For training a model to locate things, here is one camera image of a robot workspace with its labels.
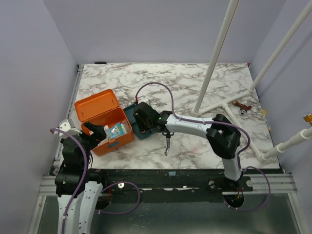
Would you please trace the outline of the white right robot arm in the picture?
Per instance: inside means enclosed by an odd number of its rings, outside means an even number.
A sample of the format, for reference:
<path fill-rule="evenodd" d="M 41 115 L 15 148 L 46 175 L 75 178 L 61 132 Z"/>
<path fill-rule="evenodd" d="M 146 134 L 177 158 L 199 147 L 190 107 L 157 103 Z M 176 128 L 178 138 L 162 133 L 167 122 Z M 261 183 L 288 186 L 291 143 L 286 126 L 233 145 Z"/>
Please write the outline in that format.
<path fill-rule="evenodd" d="M 165 154 L 170 148 L 170 138 L 175 133 L 207 139 L 213 152 L 222 158 L 225 187 L 230 191 L 235 191 L 241 187 L 242 171 L 236 156 L 241 133 L 232 126 L 224 115 L 218 114 L 214 118 L 203 120 L 199 118 L 186 120 L 186 117 L 175 117 L 172 111 L 158 113 L 145 102 L 135 105 L 133 115 L 141 132 L 154 130 L 166 136 Z"/>

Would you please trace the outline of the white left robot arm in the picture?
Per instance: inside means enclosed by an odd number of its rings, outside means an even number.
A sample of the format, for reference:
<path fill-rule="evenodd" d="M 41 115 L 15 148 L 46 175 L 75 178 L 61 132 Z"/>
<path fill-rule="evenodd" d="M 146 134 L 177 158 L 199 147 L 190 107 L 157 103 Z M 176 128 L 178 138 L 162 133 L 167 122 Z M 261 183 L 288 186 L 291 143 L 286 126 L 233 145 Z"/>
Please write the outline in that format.
<path fill-rule="evenodd" d="M 89 234 L 100 193 L 108 187 L 102 169 L 90 169 L 91 150 L 107 138 L 102 125 L 83 124 L 89 130 L 78 130 L 70 119 L 51 133 L 58 133 L 63 145 L 63 162 L 55 178 L 58 196 L 58 233 Z"/>

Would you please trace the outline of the clear gauze pad packet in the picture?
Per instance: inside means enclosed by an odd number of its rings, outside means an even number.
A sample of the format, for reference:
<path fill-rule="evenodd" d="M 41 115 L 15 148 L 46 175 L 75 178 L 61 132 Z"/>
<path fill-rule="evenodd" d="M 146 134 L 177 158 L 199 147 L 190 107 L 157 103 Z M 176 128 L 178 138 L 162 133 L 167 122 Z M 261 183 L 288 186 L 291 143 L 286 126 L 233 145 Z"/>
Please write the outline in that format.
<path fill-rule="evenodd" d="M 128 121 L 126 119 L 121 123 L 121 126 L 124 134 L 127 134 L 131 131 L 131 126 L 128 124 Z"/>

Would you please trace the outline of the black-handled scissors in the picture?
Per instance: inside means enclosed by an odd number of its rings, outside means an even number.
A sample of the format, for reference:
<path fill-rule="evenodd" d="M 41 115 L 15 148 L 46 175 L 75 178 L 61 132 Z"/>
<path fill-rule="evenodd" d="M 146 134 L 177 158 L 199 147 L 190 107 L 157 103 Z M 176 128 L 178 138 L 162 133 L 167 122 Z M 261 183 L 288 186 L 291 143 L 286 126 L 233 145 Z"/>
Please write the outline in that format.
<path fill-rule="evenodd" d="M 165 156 L 167 156 L 171 144 L 171 137 L 174 135 L 174 133 L 162 132 L 162 135 L 166 137 L 166 149 L 164 151 L 164 154 Z"/>

